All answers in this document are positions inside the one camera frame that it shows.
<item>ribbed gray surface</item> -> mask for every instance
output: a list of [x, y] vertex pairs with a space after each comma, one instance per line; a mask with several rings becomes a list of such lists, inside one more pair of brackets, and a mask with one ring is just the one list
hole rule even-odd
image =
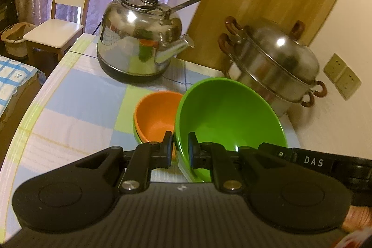
[[329, 248], [344, 235], [276, 230], [257, 219], [240, 196], [220, 193], [212, 183], [152, 183], [141, 194], [124, 195], [110, 215], [87, 229], [64, 235], [23, 229], [4, 247]]

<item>finger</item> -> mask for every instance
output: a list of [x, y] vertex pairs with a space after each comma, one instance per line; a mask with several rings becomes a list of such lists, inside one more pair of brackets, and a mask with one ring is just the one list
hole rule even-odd
[[350, 206], [342, 229], [353, 232], [366, 226], [372, 226], [372, 208]]

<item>blue and white checkered cloth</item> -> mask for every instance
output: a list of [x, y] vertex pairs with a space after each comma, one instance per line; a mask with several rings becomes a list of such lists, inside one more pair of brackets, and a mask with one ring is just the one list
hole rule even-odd
[[17, 87], [38, 72], [37, 68], [0, 56], [0, 117]]

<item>kettle spout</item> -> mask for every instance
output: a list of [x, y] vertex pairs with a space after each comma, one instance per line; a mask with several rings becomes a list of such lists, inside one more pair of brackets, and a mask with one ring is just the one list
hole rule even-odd
[[155, 63], [161, 64], [173, 56], [179, 54], [188, 47], [194, 48], [194, 41], [187, 34], [182, 35], [182, 37], [174, 42], [166, 44], [167, 49], [156, 53]]

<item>orange bowl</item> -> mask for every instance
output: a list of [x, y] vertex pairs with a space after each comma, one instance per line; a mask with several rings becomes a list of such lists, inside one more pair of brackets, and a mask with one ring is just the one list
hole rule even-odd
[[162, 142], [164, 133], [174, 131], [178, 104], [182, 94], [161, 91], [142, 98], [134, 111], [134, 125], [142, 142]]

